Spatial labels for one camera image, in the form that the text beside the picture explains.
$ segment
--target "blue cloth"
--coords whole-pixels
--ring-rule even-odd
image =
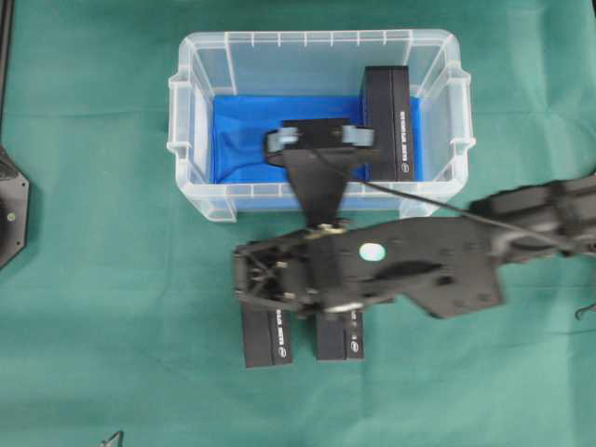
[[[410,97],[410,119],[412,120],[413,135],[413,177],[417,182],[425,179],[422,171],[422,128],[420,127],[420,100]]]
[[[417,108],[418,100],[413,99],[413,123],[419,125]],[[342,117],[352,124],[362,123],[359,97],[218,96],[213,105],[211,178],[214,183],[286,182],[283,168],[264,162],[266,132],[278,129],[287,119]],[[366,178],[366,169],[356,174]]]

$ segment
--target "clear plastic bin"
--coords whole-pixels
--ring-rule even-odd
[[[212,102],[216,95],[358,95],[367,65],[408,65],[420,99],[424,182],[379,183],[449,200],[467,181],[473,137],[469,84],[457,39],[443,30],[196,33],[180,45],[169,79],[168,149],[176,183],[210,221],[235,222],[238,211],[298,210],[287,183],[213,184]],[[346,188],[343,210],[397,210],[428,216],[436,207]]]

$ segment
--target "black cable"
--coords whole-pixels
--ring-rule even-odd
[[[563,241],[560,241],[559,239],[557,239],[555,237],[543,235],[542,233],[538,233],[537,231],[530,230],[528,228],[523,228],[522,226],[518,226],[513,223],[497,221],[495,219],[490,219],[488,217],[480,216],[479,214],[475,214],[468,210],[462,210],[462,209],[457,208],[453,205],[449,205],[448,203],[443,203],[443,202],[439,202],[437,200],[433,200],[432,198],[417,196],[416,194],[403,193],[401,191],[395,191],[393,189],[385,188],[384,186],[381,186],[379,184],[367,182],[366,180],[355,179],[349,172],[346,172],[343,169],[339,168],[338,166],[335,166],[332,162],[330,162],[327,158],[325,158],[325,156],[319,151],[319,149],[313,147],[312,144],[310,144],[309,148],[313,152],[313,154],[315,154],[315,156],[317,156],[319,161],[321,163],[323,163],[325,166],[327,166],[327,168],[337,172],[338,174],[344,176],[348,180],[354,180],[354,181],[356,181],[358,183],[362,183],[372,189],[376,189],[377,191],[381,191],[382,193],[387,193],[392,196],[409,198],[411,200],[416,200],[419,202],[427,203],[428,205],[434,205],[436,207],[440,207],[440,208],[444,208],[446,210],[457,212],[457,213],[461,214],[462,216],[467,217],[468,219],[470,219],[472,221],[479,222],[481,224],[498,226],[501,228],[505,228],[509,231],[516,231],[519,233],[523,233],[528,237],[534,237],[536,239],[542,240],[543,242],[548,242],[548,244],[550,244],[554,247],[557,247],[561,251],[571,251],[572,250],[572,247],[570,247],[569,244],[567,244]]]
[[[109,440],[103,440],[100,442],[100,447],[122,447],[122,441],[124,440],[124,431],[117,431],[110,437]]]
[[[590,310],[593,312],[596,312],[596,303],[593,303],[591,305],[586,305],[585,307],[580,307],[579,309],[577,309],[576,320],[580,321],[581,318],[584,316],[584,314]]]
[[[4,115],[4,94],[7,83],[8,48],[12,22],[13,0],[2,0],[0,5],[0,129]]]

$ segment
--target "green tablecloth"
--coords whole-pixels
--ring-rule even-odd
[[[362,363],[246,371],[230,252],[297,213],[207,222],[166,152],[167,78],[207,30],[444,28],[472,74],[478,144],[453,203],[596,169],[590,0],[18,0],[3,143],[33,185],[0,272],[0,442],[127,447],[591,446],[593,263],[501,269],[508,305],[365,316]],[[356,224],[392,213],[354,214]]]

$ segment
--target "black object at edge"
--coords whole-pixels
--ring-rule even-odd
[[[109,439],[100,442],[100,447],[122,447],[124,441],[124,431],[119,430]]]
[[[8,48],[13,0],[3,0],[0,12],[0,131],[4,115]],[[29,181],[0,144],[0,268],[25,247]]]

